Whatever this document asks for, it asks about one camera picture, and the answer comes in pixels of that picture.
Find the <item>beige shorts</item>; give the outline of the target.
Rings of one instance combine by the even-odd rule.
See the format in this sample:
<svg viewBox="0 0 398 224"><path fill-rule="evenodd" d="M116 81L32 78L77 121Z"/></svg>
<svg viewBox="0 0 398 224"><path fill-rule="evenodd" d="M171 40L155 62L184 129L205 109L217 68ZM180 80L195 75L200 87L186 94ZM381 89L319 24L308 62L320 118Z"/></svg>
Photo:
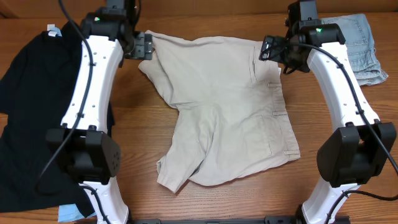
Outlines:
<svg viewBox="0 0 398 224"><path fill-rule="evenodd" d="M157 162L160 185L220 185L299 159L280 68L259 60L259 41L152 38L153 58L139 69L178 111L172 145Z"/></svg>

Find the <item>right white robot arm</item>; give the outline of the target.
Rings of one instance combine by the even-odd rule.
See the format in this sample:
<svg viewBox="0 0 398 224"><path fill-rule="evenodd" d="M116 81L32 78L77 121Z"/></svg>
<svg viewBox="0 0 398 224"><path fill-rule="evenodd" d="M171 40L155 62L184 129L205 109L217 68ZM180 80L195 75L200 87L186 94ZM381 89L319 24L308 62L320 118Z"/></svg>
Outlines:
<svg viewBox="0 0 398 224"><path fill-rule="evenodd" d="M378 176L389 161L396 161L391 149L397 133L392 123L382 123L370 107L348 60L345 38L337 24L306 26L286 37L264 38L259 59L284 65L284 73L313 72L326 99L333 127L332 135L317 152L320 173L310 197L294 216L266 217L266 223L349 223L336 214L352 194L384 201L381 196L360 190Z"/></svg>

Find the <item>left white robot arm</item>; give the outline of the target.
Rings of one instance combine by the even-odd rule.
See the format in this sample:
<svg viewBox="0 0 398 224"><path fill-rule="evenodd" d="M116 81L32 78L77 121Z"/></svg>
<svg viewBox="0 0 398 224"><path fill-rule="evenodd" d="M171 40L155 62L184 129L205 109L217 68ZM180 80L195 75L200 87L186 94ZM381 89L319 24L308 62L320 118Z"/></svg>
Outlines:
<svg viewBox="0 0 398 224"><path fill-rule="evenodd" d="M132 223L116 180L121 150L108 134L108 109L124 60L152 59L152 36L134 29L139 16L135 5L108 1L82 20L76 30L82 54L72 99L60 127L46 134L51 161L86 192L98 223Z"/></svg>

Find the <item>folded light blue jeans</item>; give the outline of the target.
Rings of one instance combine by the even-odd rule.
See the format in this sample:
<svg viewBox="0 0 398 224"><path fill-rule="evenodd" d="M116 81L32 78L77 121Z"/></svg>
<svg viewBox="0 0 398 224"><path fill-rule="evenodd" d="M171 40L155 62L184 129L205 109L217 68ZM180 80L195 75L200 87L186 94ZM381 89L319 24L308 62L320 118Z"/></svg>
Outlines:
<svg viewBox="0 0 398 224"><path fill-rule="evenodd" d="M348 59L360 86L377 85L387 80L388 74L382 70L376 58L376 49L371 27L364 14L327 17L323 24L338 24L347 46Z"/></svg>

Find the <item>black t-shirt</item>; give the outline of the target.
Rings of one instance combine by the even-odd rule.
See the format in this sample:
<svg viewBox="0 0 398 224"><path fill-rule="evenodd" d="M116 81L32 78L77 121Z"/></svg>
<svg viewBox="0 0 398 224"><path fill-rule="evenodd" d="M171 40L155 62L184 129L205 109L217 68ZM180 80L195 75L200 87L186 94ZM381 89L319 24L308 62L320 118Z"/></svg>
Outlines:
<svg viewBox="0 0 398 224"><path fill-rule="evenodd" d="M46 132L57 128L70 104L81 64L81 38L66 23L60 36L46 31L34 37L13 59L1 79L1 112L8 115L1 135L1 211L21 212L73 205L78 218L94 210L78 184L53 163L35 181L51 158Z"/></svg>

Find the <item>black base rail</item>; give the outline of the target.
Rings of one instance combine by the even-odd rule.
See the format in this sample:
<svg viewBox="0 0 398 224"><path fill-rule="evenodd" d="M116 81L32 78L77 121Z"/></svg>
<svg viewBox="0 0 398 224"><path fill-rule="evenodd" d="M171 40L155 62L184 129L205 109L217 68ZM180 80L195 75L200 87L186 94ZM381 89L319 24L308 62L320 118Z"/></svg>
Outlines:
<svg viewBox="0 0 398 224"><path fill-rule="evenodd" d="M220 219L220 220L133 220L133 224L306 224L295 216L268 216L265 218Z"/></svg>

